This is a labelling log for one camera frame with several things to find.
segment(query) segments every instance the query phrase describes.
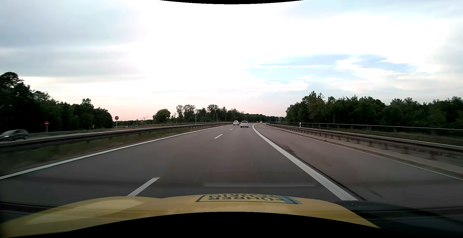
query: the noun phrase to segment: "highway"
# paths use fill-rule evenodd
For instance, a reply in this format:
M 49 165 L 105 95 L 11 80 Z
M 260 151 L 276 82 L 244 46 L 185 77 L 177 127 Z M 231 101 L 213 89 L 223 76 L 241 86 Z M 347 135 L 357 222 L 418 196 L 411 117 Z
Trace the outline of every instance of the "highway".
M 32 213 L 13 212 L 30 205 L 50 208 L 127 195 L 258 193 L 412 207 L 463 205 L 461 179 L 265 124 L 147 142 L 5 178 L 0 190 L 2 221 Z

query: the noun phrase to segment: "gray car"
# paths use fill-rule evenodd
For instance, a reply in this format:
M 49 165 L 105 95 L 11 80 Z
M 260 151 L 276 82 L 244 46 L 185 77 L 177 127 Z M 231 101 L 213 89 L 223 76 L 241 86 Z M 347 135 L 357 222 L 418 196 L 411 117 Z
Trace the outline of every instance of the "gray car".
M 10 130 L 0 134 L 0 140 L 12 141 L 16 139 L 26 139 L 28 132 L 26 130 Z
M 244 121 L 242 121 L 240 123 L 239 127 L 240 128 L 243 128 L 243 127 L 249 128 L 249 123 L 246 120 L 244 120 Z

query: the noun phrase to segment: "green tree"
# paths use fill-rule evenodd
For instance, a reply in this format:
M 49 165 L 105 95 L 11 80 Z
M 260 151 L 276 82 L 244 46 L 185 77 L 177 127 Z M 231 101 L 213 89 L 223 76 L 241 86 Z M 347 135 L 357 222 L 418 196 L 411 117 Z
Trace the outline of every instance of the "green tree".
M 196 111 L 196 107 L 191 104 L 186 104 L 183 106 L 183 111 L 185 114 L 185 120 L 186 121 L 194 121 L 194 114 Z
M 166 123 L 170 117 L 170 111 L 167 109 L 161 109 L 156 112 L 156 123 Z

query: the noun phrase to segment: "guardrail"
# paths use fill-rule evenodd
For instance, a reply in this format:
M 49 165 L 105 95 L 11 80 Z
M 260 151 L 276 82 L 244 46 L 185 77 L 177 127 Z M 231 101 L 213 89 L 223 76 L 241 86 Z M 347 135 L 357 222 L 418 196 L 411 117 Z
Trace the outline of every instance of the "guardrail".
M 299 127 L 295 122 L 270 122 L 271 124 Z M 425 142 L 463 146 L 463 130 L 405 127 L 405 126 L 379 126 L 360 124 L 333 124 L 333 123 L 301 123 L 301 127 L 311 129 L 323 129 L 339 132 L 362 133 L 399 139 L 412 139 Z
M 59 134 L 73 134 L 79 132 L 100 132 L 100 131 L 109 131 L 109 130 L 116 130 L 116 129 L 133 129 L 133 128 L 140 128 L 145 126 L 175 126 L 175 125 L 187 125 L 187 124 L 203 124 L 203 123 L 212 123 L 212 122 L 178 122 L 178 123 L 158 123 L 158 124 L 144 124 L 144 125 L 137 125 L 137 126 L 118 126 L 113 128 L 103 128 L 103 129 L 95 129 L 95 130 L 78 130 L 78 131 L 62 131 L 62 132 L 38 132 L 38 133 L 29 133 L 28 136 L 39 136 L 39 135 L 59 135 Z
M 80 141 L 105 139 L 105 138 L 132 135 L 132 134 L 152 132 L 152 131 L 161 131 L 161 130 L 177 129 L 177 128 L 189 128 L 189 127 L 201 128 L 201 127 L 206 127 L 206 126 L 224 125 L 224 124 L 230 124 L 230 123 L 231 122 L 219 122 L 219 123 L 188 124 L 188 125 L 180 125 L 180 126 L 148 127 L 148 128 L 140 128 L 140 129 L 128 129 L 125 131 L 87 132 L 87 133 L 75 134 L 75 135 L 61 135 L 61 136 L 44 137 L 44 138 L 39 138 L 39 139 L 10 141 L 10 142 L 0 143 L 0 153 L 21 151 L 21 150 L 26 150 L 26 149 L 35 149 L 35 148 L 41 148 L 45 146 L 68 144 L 68 143 L 75 143 L 75 142 L 80 142 Z
M 424 151 L 429 153 L 429 159 L 434 160 L 434 156 L 437 154 L 452 154 L 456 156 L 463 155 L 463 147 L 462 146 L 455 146 L 455 145 L 448 145 L 448 144 L 441 144 L 441 143 L 433 143 L 433 142 L 425 142 L 425 141 L 417 141 L 417 140 L 410 140 L 410 139 L 398 139 L 398 138 L 391 138 L 391 137 L 384 137 L 384 136 L 376 136 L 376 135 L 368 135 L 368 134 L 360 134 L 360 133 L 352 133 L 352 132 L 339 132 L 339 131 L 330 131 L 330 130 L 322 130 L 322 129 L 311 129 L 305 127 L 294 127 L 294 126 L 287 126 L 287 125 L 279 125 L 275 123 L 266 123 L 269 126 L 283 128 L 290 131 L 295 132 L 303 132 L 307 134 L 315 134 L 316 136 L 331 138 L 333 137 L 345 139 L 346 142 L 356 141 L 359 144 L 360 141 L 369 143 L 369 146 L 372 146 L 372 143 L 378 143 L 384 146 L 384 149 L 388 149 L 389 146 L 400 147 L 403 149 L 403 154 L 408 154 L 408 150 L 410 148 L 416 149 L 419 151 Z
M 81 130 L 81 131 L 64 131 L 64 132 L 38 132 L 38 133 L 29 133 L 27 134 L 28 136 L 37 136 L 37 135 L 55 135 L 55 134 L 61 134 L 61 133 L 65 133 L 65 134 L 72 134 L 72 133 L 76 133 L 76 132 L 89 132 L 87 130 Z

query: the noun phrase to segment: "car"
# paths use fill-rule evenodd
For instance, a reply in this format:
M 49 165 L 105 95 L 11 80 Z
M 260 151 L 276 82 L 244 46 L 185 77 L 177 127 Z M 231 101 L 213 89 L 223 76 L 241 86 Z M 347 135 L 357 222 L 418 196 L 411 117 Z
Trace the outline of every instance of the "car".
M 27 134 L 26 130 L 10 130 L 0 134 L 0 140 L 13 141 L 16 139 L 26 139 Z

